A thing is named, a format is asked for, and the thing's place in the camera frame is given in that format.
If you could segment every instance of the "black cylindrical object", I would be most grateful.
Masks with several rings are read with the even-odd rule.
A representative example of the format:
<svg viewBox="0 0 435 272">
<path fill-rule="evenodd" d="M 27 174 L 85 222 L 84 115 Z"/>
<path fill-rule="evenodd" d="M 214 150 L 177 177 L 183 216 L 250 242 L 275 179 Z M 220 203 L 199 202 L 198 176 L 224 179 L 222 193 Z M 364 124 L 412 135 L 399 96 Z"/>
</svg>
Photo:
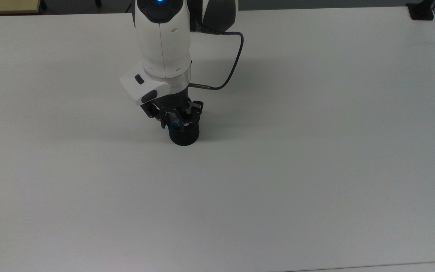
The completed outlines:
<svg viewBox="0 0 435 272">
<path fill-rule="evenodd" d="M 199 138 L 199 123 L 181 126 L 177 129 L 169 129 L 169 137 L 176 145 L 191 145 Z"/>
</svg>

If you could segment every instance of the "white surface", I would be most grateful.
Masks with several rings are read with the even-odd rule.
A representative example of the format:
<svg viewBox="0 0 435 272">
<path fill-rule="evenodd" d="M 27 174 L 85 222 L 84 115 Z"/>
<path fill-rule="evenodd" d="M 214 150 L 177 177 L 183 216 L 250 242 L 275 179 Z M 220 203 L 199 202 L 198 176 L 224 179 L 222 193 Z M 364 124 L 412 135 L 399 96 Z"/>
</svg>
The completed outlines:
<svg viewBox="0 0 435 272">
<path fill-rule="evenodd" d="M 435 263 L 345 268 L 331 272 L 435 272 Z"/>
<path fill-rule="evenodd" d="M 240 12 L 183 148 L 133 104 L 129 14 L 0 17 L 0 271 L 435 261 L 435 21 Z M 238 37 L 192 36 L 193 82 Z"/>
</svg>

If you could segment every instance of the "black cable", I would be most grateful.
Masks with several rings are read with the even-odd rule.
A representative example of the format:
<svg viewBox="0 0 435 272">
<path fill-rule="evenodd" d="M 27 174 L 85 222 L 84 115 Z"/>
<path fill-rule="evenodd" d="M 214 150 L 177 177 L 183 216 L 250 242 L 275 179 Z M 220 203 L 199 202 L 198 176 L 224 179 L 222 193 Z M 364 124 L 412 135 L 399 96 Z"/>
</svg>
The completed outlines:
<svg viewBox="0 0 435 272">
<path fill-rule="evenodd" d="M 206 90 L 220 90 L 222 88 L 224 88 L 229 80 L 231 80 L 231 77 L 233 76 L 234 70 L 236 69 L 236 66 L 238 65 L 238 61 L 239 61 L 239 57 L 241 56 L 241 51 L 243 51 L 243 45 L 245 43 L 245 36 L 243 35 L 243 33 L 241 32 L 236 32 L 236 31 L 231 31 L 231 32 L 222 32 L 222 31 L 216 31 L 216 30 L 212 30 L 211 28 L 204 26 L 198 19 L 196 19 L 196 22 L 203 28 L 205 28 L 209 34 L 215 34 L 215 35 L 236 35 L 236 36 L 240 36 L 241 38 L 241 44 L 239 46 L 239 51 L 238 54 L 236 56 L 236 60 L 234 61 L 233 64 L 233 68 L 231 69 L 231 72 L 229 73 L 228 78 L 226 79 L 226 81 L 219 87 L 211 87 L 209 85 L 202 85 L 202 84 L 195 84 L 195 83 L 190 83 L 189 87 L 193 87 L 193 88 L 203 88 Z"/>
<path fill-rule="evenodd" d="M 128 8 L 126 9 L 125 13 L 128 12 L 128 10 L 130 9 L 131 6 L 132 6 L 132 2 L 130 3 L 130 5 L 128 5 Z"/>
</svg>

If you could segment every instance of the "black bracket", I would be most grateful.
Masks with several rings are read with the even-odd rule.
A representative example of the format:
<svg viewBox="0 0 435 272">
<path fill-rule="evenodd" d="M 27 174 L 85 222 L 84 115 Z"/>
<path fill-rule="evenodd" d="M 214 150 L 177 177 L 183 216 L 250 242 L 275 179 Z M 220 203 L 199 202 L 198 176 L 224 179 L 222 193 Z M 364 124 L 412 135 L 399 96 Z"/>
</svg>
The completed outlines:
<svg viewBox="0 0 435 272">
<path fill-rule="evenodd" d="M 409 14 L 412 20 L 417 21 L 432 21 L 434 19 L 434 13 L 432 12 L 432 4 L 435 0 L 424 0 L 419 4 L 407 4 L 409 8 Z"/>
</svg>

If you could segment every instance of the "black button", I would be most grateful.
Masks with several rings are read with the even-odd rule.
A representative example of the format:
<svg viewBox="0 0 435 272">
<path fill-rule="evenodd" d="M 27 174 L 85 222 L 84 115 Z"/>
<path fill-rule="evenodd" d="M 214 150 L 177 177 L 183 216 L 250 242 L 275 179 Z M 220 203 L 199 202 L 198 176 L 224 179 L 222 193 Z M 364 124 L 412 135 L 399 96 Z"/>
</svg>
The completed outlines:
<svg viewBox="0 0 435 272">
<path fill-rule="evenodd" d="M 154 100 L 157 97 L 157 91 L 156 90 L 152 90 L 150 92 L 148 92 L 146 95 L 142 96 L 142 103 L 147 103 L 150 100 Z"/>
<path fill-rule="evenodd" d="M 178 9 L 181 4 L 182 4 L 183 0 L 172 0 L 171 6 L 175 9 Z"/>
<path fill-rule="evenodd" d="M 164 8 L 164 9 L 157 9 L 157 8 L 150 8 L 147 11 L 147 15 L 150 19 L 154 21 L 166 21 L 171 17 L 172 13 L 170 10 Z"/>
<path fill-rule="evenodd" d="M 142 77 L 138 74 L 135 76 L 135 80 L 142 85 L 144 83 L 144 80 L 142 79 Z"/>
<path fill-rule="evenodd" d="M 142 8 L 147 7 L 148 1 L 147 0 L 139 0 L 139 5 Z"/>
</svg>

